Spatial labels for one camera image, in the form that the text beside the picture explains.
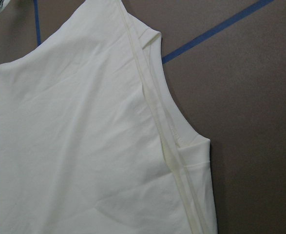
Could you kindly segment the cream long-sleeve cat shirt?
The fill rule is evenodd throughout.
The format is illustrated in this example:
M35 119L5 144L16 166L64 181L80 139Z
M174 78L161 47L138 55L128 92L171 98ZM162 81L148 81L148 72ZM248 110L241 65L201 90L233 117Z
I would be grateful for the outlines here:
M85 1L0 65L0 234L215 233L210 140L122 1Z

